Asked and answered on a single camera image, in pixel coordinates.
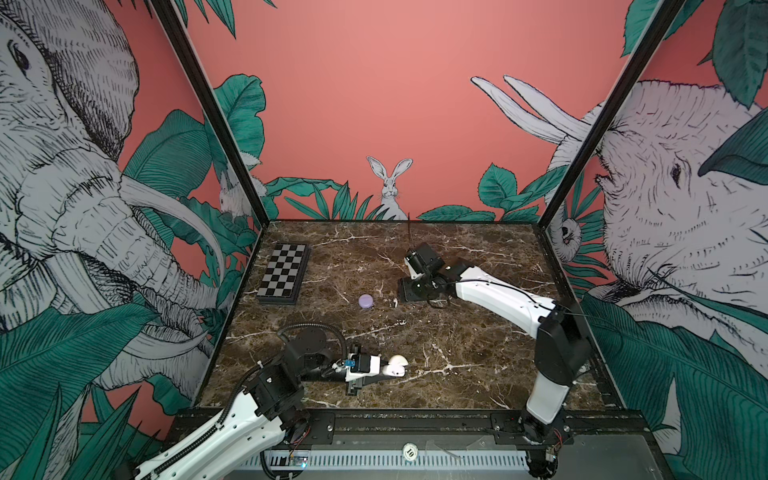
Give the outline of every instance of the folded chessboard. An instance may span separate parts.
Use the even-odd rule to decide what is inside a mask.
[[[256,293],[260,303],[296,305],[310,250],[305,243],[275,245]]]

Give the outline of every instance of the animal eye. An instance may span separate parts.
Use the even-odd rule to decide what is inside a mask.
[[[13,60],[22,70],[22,73],[26,74],[27,70],[29,70],[29,59],[27,58],[27,55],[24,55],[22,51],[18,49],[18,44],[14,43],[12,40],[8,42],[8,51],[11,52]]]
[[[679,164],[675,164],[674,167],[672,167],[672,180],[674,180],[674,184],[677,185],[677,188],[680,188],[680,172],[682,169],[680,168]]]

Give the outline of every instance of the purple lid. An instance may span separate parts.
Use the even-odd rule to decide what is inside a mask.
[[[373,297],[366,293],[365,295],[360,296],[357,303],[359,303],[362,308],[371,308],[373,306]]]

